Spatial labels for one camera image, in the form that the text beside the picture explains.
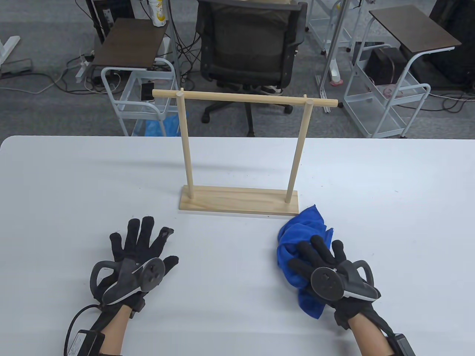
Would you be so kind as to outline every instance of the vertical wooden post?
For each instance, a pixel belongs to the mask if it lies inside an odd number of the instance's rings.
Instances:
[[[297,147],[295,148],[294,162],[292,163],[289,186],[287,187],[287,194],[285,196],[286,203],[290,203],[290,199],[292,199],[295,179],[297,178],[298,166],[300,164],[300,158],[302,157],[302,150],[304,149],[305,137],[307,136],[308,124],[310,122],[310,116],[312,115],[312,109],[314,108],[313,103],[314,101],[310,99],[305,102],[304,116],[302,117],[302,123],[300,124],[300,132],[298,134]]]
[[[191,171],[190,141],[188,139],[188,125],[186,122],[185,94],[183,88],[176,94],[178,106],[178,118],[180,120],[181,144],[183,145],[183,156],[185,158],[186,181],[188,182],[188,196],[194,197],[193,173]]]

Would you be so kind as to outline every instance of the bottle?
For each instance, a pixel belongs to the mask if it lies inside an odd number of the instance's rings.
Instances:
[[[152,22],[156,27],[165,26],[167,20],[163,10],[163,0],[148,0]]]

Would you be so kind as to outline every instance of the wooden dowel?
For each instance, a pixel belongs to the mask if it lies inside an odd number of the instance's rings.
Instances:
[[[190,141],[188,139],[188,124],[186,122],[185,95],[183,89],[181,91],[177,90],[175,92],[178,106],[178,118],[180,120],[181,144],[183,145],[183,156],[185,158],[186,181],[188,182],[188,196],[190,197],[190,199],[193,199],[193,173],[191,171]]]
[[[179,90],[163,90],[153,89],[152,95],[155,98],[174,98]],[[271,95],[254,95],[254,94],[236,94],[236,93],[213,93],[213,92],[194,92],[184,91],[185,99],[198,100],[214,100],[225,102],[242,102],[242,103],[264,103],[264,104],[286,104],[286,105],[305,105],[310,100],[314,106],[337,107],[338,100],[305,98],[293,96],[271,96]]]
[[[302,157],[305,137],[307,136],[308,124],[310,122],[310,116],[312,115],[312,109],[314,108],[313,106],[314,104],[311,99],[308,99],[305,102],[304,116],[302,117],[302,123],[300,124],[300,132],[298,134],[297,147],[295,148],[294,162],[292,163],[289,186],[287,187],[287,194],[285,196],[286,203],[290,203],[290,199],[292,199],[292,192],[294,191],[295,179],[297,178],[298,166],[300,164],[300,158]]]

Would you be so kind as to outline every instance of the dark wooden tabletop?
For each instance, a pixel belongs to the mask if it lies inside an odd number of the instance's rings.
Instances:
[[[370,10],[370,14],[412,53],[461,45],[413,5]]]
[[[95,53],[95,66],[150,68],[168,23],[155,27],[151,20],[117,19]]]

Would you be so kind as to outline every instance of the horizontal wooden bar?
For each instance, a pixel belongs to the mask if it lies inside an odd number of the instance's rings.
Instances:
[[[155,98],[175,98],[180,90],[153,89],[152,95]],[[185,99],[213,100],[224,102],[242,102],[242,103],[263,103],[263,104],[286,104],[286,105],[305,105],[307,100],[312,100],[314,106],[337,107],[336,99],[305,98],[294,96],[272,96],[256,94],[237,94],[237,93],[214,93],[214,92],[195,92],[183,91]]]

